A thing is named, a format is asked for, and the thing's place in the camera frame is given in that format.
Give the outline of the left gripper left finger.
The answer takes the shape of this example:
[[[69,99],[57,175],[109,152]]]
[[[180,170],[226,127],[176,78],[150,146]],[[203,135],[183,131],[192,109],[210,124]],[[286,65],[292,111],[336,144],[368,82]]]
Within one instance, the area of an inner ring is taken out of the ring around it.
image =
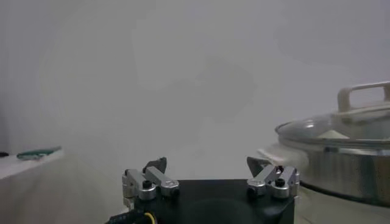
[[[166,157],[149,161],[142,170],[126,169],[122,174],[122,200],[129,210],[135,203],[150,202],[158,196],[177,198],[180,183],[165,175],[168,165]]]

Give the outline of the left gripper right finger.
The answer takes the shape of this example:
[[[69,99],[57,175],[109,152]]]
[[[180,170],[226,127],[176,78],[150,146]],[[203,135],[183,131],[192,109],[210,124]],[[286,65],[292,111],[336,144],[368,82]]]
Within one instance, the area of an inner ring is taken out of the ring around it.
[[[270,161],[248,156],[246,159],[252,178],[247,180],[247,194],[255,199],[271,194],[284,200],[298,196],[300,173],[295,167],[273,165]]]

